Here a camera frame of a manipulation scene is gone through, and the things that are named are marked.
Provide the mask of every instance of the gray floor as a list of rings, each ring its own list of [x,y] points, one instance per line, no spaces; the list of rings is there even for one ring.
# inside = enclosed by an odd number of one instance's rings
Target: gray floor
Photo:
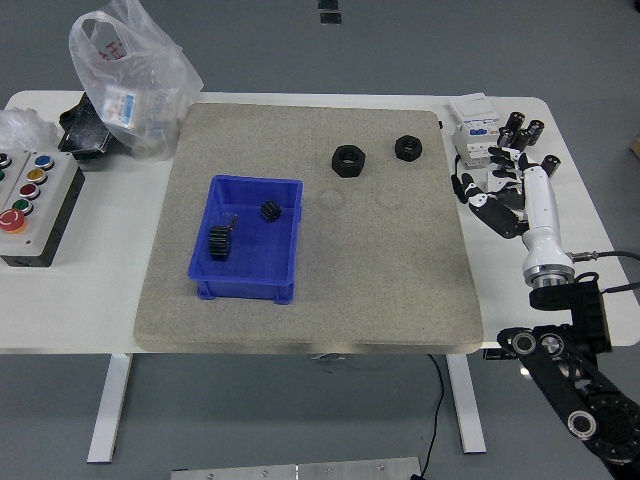
[[[80,89],[68,31],[103,3],[2,1],[0,104],[21,90]],[[628,146],[640,131],[640,13],[630,0],[341,0],[342,26],[320,25],[315,0],[144,4],[207,91],[542,98],[614,246],[639,251],[640,160]],[[625,268],[640,279],[639,265]],[[608,478],[516,363],[469,361],[488,453],[461,453],[447,388],[427,478]],[[600,360],[636,401],[638,362],[638,346]],[[87,465],[107,365],[106,356],[0,356],[0,478],[424,461],[438,397],[423,357],[139,355],[114,461]]]

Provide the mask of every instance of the plastic bag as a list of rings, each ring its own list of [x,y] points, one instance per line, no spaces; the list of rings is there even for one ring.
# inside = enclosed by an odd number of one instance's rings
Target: plastic bag
[[[58,128],[29,108],[0,110],[0,150],[57,151]]]
[[[95,21],[90,35],[88,21]],[[71,27],[69,51],[109,131],[138,158],[170,157],[203,83],[138,0],[112,0],[82,15]]]

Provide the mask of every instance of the metal plate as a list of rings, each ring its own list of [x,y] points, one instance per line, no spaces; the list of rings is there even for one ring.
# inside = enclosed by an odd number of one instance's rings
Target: metal plate
[[[352,462],[181,470],[171,480],[398,480],[420,472],[416,457]]]

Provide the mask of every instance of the black cable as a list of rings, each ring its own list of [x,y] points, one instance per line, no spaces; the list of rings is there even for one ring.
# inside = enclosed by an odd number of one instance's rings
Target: black cable
[[[610,252],[584,252],[584,253],[578,253],[578,254],[572,255],[572,259],[574,262],[586,262],[588,260],[597,260],[600,257],[627,257],[640,262],[640,255],[633,252],[627,252],[625,250],[611,250]],[[583,275],[576,277],[575,281],[578,281],[578,278],[582,277]],[[640,288],[640,282],[632,282],[632,283],[627,283],[626,285],[619,285],[617,287],[605,288],[604,290],[602,290],[602,293],[628,292],[629,290],[636,290],[638,288]]]
[[[600,279],[600,275],[598,275],[596,272],[585,272],[578,275],[576,278],[573,279],[573,281],[575,283],[578,283],[582,281],[583,278],[587,278],[587,277],[591,277],[592,280],[595,280],[596,282]]]
[[[433,420],[433,436],[431,437],[431,444],[429,445],[429,451],[427,452],[427,459],[424,462],[424,468],[420,473],[420,477],[422,478],[424,478],[424,474],[426,473],[427,467],[429,466],[429,460],[431,459],[431,450],[433,450],[433,444],[436,441],[436,433],[438,432],[438,413],[440,412],[440,405],[442,405],[442,399],[444,398],[444,381],[442,380],[442,372],[440,371],[438,363],[433,358],[433,355],[429,354],[428,357],[431,359],[436,367],[436,371],[438,372],[438,380],[440,380],[440,399],[438,400],[438,406],[436,407],[436,413]]]
[[[640,262],[640,255],[625,250],[612,250],[610,252],[598,252],[598,257],[628,257]]]

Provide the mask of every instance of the table leg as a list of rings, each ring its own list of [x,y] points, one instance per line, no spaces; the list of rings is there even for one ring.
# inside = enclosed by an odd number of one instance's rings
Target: table leg
[[[464,453],[486,453],[476,395],[466,355],[447,355],[453,402],[458,415],[460,438]]]
[[[87,463],[111,462],[132,357],[132,354],[111,355]]]

